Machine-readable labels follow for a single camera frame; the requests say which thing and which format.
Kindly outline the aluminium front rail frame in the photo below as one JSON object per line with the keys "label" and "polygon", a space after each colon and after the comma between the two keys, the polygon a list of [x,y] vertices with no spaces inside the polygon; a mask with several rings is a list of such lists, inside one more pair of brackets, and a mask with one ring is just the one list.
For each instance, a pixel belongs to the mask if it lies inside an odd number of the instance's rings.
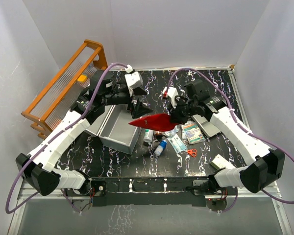
{"label": "aluminium front rail frame", "polygon": [[10,235],[290,235],[282,204],[245,189],[220,201],[190,192],[113,192],[77,197],[77,213],[58,193],[36,196],[11,221]]}

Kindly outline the stack of gauze packets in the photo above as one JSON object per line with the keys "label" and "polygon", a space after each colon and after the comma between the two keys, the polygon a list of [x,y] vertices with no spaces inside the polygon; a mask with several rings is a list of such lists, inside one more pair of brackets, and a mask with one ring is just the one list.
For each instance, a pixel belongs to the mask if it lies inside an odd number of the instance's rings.
{"label": "stack of gauze packets", "polygon": [[205,141],[205,137],[203,136],[199,126],[195,122],[188,121],[185,124],[181,125],[181,129],[184,137],[189,144],[196,144]]}

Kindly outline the red first aid pouch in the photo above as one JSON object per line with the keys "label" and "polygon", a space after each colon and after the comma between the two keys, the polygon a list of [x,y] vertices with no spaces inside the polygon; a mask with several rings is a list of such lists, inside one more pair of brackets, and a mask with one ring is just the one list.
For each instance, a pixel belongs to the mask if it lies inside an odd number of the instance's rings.
{"label": "red first aid pouch", "polygon": [[171,116],[165,113],[145,116],[134,120],[129,125],[149,130],[166,132],[175,128],[179,123],[171,122]]}

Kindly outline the yellow block on rack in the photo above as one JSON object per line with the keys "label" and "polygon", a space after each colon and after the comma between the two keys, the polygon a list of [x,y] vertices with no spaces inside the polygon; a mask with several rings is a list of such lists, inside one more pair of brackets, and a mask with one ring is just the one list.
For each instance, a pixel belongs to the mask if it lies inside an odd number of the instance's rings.
{"label": "yellow block on rack", "polygon": [[88,77],[86,75],[82,74],[81,76],[79,76],[77,81],[80,83],[85,83],[87,81],[87,79],[88,79]]}

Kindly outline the orange wooden rack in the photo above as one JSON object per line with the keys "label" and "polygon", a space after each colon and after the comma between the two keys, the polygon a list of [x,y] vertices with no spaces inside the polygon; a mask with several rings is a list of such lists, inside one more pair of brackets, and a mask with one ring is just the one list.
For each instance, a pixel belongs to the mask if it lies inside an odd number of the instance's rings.
{"label": "orange wooden rack", "polygon": [[[99,42],[85,40],[22,112],[22,116],[32,121],[30,126],[38,131],[38,137],[44,140],[51,134],[80,92],[90,85],[90,78],[98,70],[105,70],[107,67],[103,45]],[[85,83],[77,81],[82,74],[88,77]]]}

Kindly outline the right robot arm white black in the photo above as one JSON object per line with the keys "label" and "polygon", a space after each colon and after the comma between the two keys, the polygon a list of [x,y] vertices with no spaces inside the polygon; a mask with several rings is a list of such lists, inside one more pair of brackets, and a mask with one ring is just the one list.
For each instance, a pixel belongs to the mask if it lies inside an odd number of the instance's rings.
{"label": "right robot arm white black", "polygon": [[172,123],[185,124],[189,117],[200,115],[217,127],[243,157],[246,166],[223,168],[209,175],[204,186],[214,194],[226,187],[245,187],[257,193],[282,175],[285,154],[273,150],[267,144],[251,136],[251,131],[231,115],[221,96],[210,96],[202,81],[185,85],[187,97],[178,94],[174,87],[165,87],[162,95],[170,101],[169,112]]}

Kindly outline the grey divided plastic tray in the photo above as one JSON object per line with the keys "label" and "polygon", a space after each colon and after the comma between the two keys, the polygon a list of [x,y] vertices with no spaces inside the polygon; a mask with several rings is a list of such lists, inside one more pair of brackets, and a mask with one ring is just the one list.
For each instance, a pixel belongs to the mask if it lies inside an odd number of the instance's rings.
{"label": "grey divided plastic tray", "polygon": [[199,128],[205,134],[205,136],[207,136],[208,138],[216,136],[218,133],[221,132],[216,126],[210,123],[205,117],[202,117],[200,115],[194,115],[192,116],[192,119],[199,126]]}

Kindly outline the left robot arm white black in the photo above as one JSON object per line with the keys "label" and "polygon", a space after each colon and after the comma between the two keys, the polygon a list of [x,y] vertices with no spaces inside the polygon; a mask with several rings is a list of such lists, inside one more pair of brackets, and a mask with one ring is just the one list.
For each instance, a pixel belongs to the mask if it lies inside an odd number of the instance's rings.
{"label": "left robot arm white black", "polygon": [[146,95],[143,79],[137,71],[125,74],[124,82],[113,81],[110,72],[99,70],[90,84],[79,94],[63,120],[47,138],[28,154],[19,154],[17,167],[22,178],[42,196],[55,189],[74,189],[80,195],[91,191],[91,179],[81,170],[59,170],[55,167],[72,142],[104,114],[108,105],[126,105],[133,119],[152,112],[152,109],[133,97]]}

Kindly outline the grey metal medicine case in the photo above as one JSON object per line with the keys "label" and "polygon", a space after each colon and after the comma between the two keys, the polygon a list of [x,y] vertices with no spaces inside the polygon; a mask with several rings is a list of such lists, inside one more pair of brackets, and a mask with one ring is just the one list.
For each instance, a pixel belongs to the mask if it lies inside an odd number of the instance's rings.
{"label": "grey metal medicine case", "polygon": [[132,154],[141,128],[129,125],[131,121],[125,105],[106,106],[104,113],[85,132],[99,137],[106,147]]}

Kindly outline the clear plastic bag packet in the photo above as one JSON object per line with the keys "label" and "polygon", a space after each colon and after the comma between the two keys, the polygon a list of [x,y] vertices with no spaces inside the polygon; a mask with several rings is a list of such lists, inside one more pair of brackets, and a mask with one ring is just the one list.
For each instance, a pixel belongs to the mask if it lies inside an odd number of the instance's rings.
{"label": "clear plastic bag packet", "polygon": [[167,137],[167,138],[172,138],[175,134],[178,133],[178,131],[179,131],[178,126],[175,126],[172,130],[170,130],[170,131],[165,131],[165,132],[163,133],[163,135],[164,135],[165,137]]}

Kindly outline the white green medicine bottle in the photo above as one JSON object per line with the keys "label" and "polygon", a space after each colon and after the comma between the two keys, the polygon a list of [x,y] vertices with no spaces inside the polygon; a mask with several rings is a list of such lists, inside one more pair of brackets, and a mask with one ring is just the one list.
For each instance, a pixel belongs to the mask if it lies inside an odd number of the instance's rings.
{"label": "white green medicine bottle", "polygon": [[143,141],[146,143],[151,143],[153,140],[154,131],[146,129],[143,137]]}

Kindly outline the white blue spray bottle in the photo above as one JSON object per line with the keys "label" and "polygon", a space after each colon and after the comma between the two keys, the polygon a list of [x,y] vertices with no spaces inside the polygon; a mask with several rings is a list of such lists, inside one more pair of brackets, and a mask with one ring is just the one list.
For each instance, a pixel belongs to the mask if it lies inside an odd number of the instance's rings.
{"label": "white blue spray bottle", "polygon": [[159,157],[162,154],[162,152],[165,150],[166,146],[167,146],[167,141],[161,140],[159,145],[154,150],[155,157]]}

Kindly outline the teal white flat packet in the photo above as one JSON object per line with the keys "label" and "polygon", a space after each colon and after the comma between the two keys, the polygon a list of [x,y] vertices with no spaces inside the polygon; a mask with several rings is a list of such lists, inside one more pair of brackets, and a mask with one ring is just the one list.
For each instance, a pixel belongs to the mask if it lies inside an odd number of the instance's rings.
{"label": "teal white flat packet", "polygon": [[167,138],[173,149],[177,154],[187,151],[187,147],[184,144],[184,142],[181,140],[181,138],[178,136],[178,134],[175,134],[171,138]]}

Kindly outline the orange small scissors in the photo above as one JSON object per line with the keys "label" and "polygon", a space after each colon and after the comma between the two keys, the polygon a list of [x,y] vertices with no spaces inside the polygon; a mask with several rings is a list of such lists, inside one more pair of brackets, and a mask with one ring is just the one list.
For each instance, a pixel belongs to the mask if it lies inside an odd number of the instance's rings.
{"label": "orange small scissors", "polygon": [[196,157],[197,156],[197,150],[196,149],[188,149],[187,153],[191,156],[191,157]]}

